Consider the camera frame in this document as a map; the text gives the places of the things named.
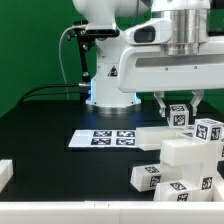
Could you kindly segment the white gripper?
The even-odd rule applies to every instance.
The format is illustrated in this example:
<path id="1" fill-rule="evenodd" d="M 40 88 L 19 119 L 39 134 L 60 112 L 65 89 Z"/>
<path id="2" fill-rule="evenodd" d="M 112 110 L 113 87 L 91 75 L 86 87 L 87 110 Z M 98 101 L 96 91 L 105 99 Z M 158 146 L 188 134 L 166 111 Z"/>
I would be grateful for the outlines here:
<path id="1" fill-rule="evenodd" d="M 155 92 L 159 113 L 166 116 L 164 93 L 193 90 L 192 115 L 204 97 L 200 89 L 224 88 L 224 46 L 203 44 L 196 55 L 167 56 L 160 46 L 129 47 L 121 55 L 118 87 L 122 92 Z"/>

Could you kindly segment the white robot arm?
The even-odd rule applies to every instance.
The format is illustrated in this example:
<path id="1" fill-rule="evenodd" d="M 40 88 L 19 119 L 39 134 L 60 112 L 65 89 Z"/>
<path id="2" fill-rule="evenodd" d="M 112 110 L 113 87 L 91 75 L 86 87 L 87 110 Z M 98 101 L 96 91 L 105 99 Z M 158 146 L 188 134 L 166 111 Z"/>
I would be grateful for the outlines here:
<path id="1" fill-rule="evenodd" d="M 193 92 L 192 112 L 207 89 L 224 88 L 224 34 L 211 36 L 212 0 L 73 0 L 86 22 L 80 47 L 97 46 L 97 71 L 86 104 L 127 110 L 152 92 L 166 115 L 166 92 Z"/>

